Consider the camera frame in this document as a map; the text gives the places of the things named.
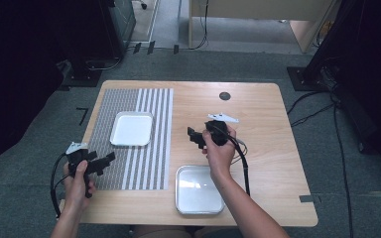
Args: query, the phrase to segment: placemat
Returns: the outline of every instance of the placemat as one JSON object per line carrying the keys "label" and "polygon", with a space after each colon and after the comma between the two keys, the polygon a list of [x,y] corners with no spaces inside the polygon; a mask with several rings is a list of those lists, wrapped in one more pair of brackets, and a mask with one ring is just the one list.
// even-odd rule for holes
{"label": "placemat", "polygon": [[[172,129],[172,88],[106,89],[88,144],[99,158],[114,152],[116,160],[94,175],[98,189],[167,189]],[[146,146],[113,146],[109,139],[116,114],[150,112],[153,126]]]}

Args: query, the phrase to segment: desk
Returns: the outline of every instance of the desk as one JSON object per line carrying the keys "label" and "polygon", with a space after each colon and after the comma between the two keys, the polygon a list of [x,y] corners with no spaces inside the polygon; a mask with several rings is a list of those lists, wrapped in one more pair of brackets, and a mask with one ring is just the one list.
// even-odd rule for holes
{"label": "desk", "polygon": [[[286,114],[280,89],[273,83],[105,81],[83,137],[88,142],[104,91],[108,88],[173,88],[172,144],[169,188],[165,190],[98,190],[81,222],[105,224],[236,225],[227,207],[217,215],[180,215],[175,205],[176,171],[183,165],[207,165],[187,128],[202,131],[207,114],[223,112],[238,118],[230,124],[248,147],[246,155],[252,198],[283,226],[318,223],[305,173]],[[223,101],[219,93],[231,98]],[[244,187],[241,163],[231,166]]]}
{"label": "desk", "polygon": [[[293,20],[290,22],[303,53],[307,52],[337,0],[210,0],[209,18]],[[206,0],[190,0],[189,46],[192,17],[205,16]]]}

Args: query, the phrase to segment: square plate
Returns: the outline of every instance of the square plate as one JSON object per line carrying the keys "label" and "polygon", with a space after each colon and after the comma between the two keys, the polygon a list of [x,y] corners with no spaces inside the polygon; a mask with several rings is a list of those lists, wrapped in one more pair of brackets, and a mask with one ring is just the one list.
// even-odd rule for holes
{"label": "square plate", "polygon": [[176,173],[176,208],[181,214],[218,214],[224,201],[207,166],[183,166]]}
{"label": "square plate", "polygon": [[149,112],[119,112],[110,143],[115,146],[145,146],[150,142],[153,115]]}

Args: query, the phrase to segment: wooden tabletop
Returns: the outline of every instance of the wooden tabletop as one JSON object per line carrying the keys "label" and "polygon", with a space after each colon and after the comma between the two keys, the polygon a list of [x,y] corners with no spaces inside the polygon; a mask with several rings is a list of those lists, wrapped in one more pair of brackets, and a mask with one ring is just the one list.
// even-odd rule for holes
{"label": "wooden tabletop", "polygon": [[[173,122],[169,188],[165,190],[98,190],[81,222],[105,224],[236,225],[227,207],[217,215],[180,215],[175,204],[176,172],[185,165],[208,165],[190,142],[187,128],[201,132],[208,114],[238,118],[229,123],[248,148],[252,198],[282,226],[315,226],[318,217],[278,85],[274,83],[108,80],[101,87],[83,142],[89,142],[105,89],[173,88]],[[219,94],[228,92],[229,100]],[[231,166],[244,188],[241,163]]]}

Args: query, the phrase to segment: person's left hand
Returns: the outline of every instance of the person's left hand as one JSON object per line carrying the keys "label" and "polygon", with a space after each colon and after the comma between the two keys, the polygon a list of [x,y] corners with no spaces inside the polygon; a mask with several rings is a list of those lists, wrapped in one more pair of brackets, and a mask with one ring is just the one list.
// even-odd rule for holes
{"label": "person's left hand", "polygon": [[[85,197],[85,182],[83,175],[88,166],[87,161],[82,161],[76,168],[75,178],[67,177],[64,179],[64,190],[66,192],[66,200],[63,210],[68,209],[76,214],[81,214],[82,211],[89,205],[89,198]],[[63,166],[63,173],[67,175],[69,170],[67,168],[67,163]],[[89,193],[93,194],[95,192],[95,185],[92,180],[90,180],[88,186],[90,189]]]}

